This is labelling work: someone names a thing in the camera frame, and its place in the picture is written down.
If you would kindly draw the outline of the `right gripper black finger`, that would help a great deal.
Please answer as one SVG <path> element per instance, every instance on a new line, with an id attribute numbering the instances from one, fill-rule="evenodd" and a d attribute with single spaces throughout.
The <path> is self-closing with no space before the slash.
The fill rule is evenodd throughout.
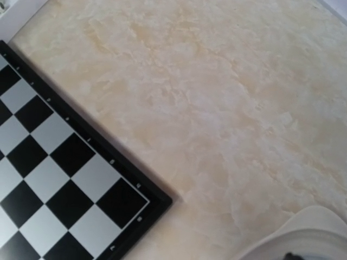
<path id="1" fill-rule="evenodd" d="M 304 260 L 300 255 L 293 254 L 291 252 L 288 252 L 284 257 L 283 260 Z"/>

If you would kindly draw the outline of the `black white chessboard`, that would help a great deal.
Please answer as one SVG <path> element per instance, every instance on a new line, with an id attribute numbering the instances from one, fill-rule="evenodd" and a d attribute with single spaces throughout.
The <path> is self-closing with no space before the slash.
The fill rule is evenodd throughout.
<path id="1" fill-rule="evenodd" d="M 1 259 L 121 259 L 171 205 L 1 42 Z"/>

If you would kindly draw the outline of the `white plastic tray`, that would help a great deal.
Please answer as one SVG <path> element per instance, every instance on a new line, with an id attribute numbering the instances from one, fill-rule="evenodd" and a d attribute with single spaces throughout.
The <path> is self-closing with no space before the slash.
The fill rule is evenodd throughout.
<path id="1" fill-rule="evenodd" d="M 1 1 L 1 40 L 8 43 L 47 0 Z"/>

